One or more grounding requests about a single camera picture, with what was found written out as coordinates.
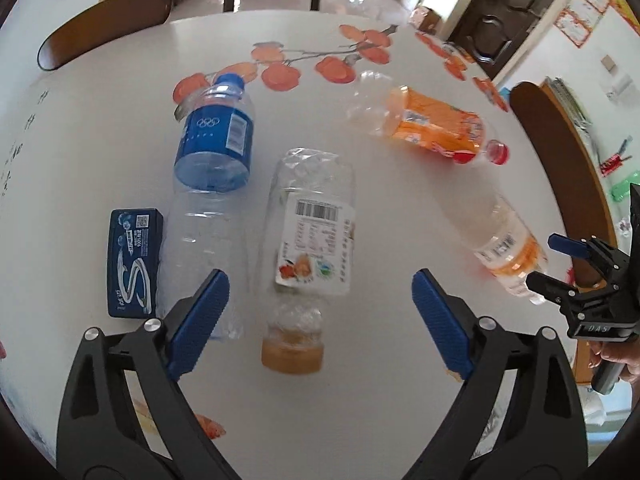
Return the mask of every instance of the yellow poster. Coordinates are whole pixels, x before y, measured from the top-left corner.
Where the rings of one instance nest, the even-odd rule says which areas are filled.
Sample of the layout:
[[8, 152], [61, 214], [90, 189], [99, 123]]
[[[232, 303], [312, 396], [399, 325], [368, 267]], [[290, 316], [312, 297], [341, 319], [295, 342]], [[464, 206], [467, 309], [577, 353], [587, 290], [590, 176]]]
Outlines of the yellow poster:
[[626, 0], [612, 0], [611, 5], [620, 13], [625, 21], [640, 35], [640, 22], [629, 7]]

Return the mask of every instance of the bottle cap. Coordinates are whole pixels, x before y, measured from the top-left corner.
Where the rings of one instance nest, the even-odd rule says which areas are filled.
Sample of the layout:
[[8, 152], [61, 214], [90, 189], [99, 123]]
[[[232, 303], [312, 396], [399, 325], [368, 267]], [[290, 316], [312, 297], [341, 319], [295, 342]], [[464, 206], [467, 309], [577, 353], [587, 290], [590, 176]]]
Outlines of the bottle cap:
[[497, 139], [492, 139], [486, 146], [486, 158], [496, 166], [501, 166], [509, 160], [509, 147]]
[[238, 74], [234, 74], [233, 72], [219, 75], [214, 81], [214, 84], [218, 83], [229, 83], [231, 85], [237, 86], [241, 90], [244, 90], [244, 79], [242, 79]]
[[302, 332], [282, 331], [281, 338], [265, 337], [262, 340], [262, 364], [283, 374], [304, 375], [319, 372], [322, 368], [324, 345], [316, 341], [305, 344], [307, 336]]

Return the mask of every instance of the blue bottle cap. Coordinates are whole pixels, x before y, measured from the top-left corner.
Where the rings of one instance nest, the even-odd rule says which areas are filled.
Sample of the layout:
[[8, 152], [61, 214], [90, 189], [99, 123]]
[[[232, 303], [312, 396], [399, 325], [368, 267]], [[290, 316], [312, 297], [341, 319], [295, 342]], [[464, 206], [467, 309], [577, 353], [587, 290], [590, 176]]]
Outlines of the blue bottle cap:
[[241, 90], [244, 90], [244, 79], [242, 79], [238, 74], [228, 73], [219, 75], [214, 81], [214, 84], [218, 83], [229, 83], [237, 86]]

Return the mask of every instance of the hand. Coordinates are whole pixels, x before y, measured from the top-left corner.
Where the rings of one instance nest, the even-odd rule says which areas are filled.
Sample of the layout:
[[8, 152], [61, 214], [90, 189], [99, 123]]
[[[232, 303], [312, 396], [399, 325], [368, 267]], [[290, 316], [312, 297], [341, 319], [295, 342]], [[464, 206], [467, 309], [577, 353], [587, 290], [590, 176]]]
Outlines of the hand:
[[595, 368], [602, 360], [626, 364], [620, 379], [631, 384], [635, 406], [640, 398], [640, 338], [626, 343], [589, 341], [589, 348], [589, 368]]

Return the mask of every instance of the chair leg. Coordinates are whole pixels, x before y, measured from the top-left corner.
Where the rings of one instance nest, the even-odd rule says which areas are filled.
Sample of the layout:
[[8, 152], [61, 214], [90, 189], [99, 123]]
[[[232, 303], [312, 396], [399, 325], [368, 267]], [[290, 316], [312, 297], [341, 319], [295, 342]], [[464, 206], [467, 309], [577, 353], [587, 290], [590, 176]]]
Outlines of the chair leg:
[[225, 0], [222, 5], [222, 12], [233, 12], [235, 0]]
[[320, 10], [320, 0], [311, 0], [311, 10]]

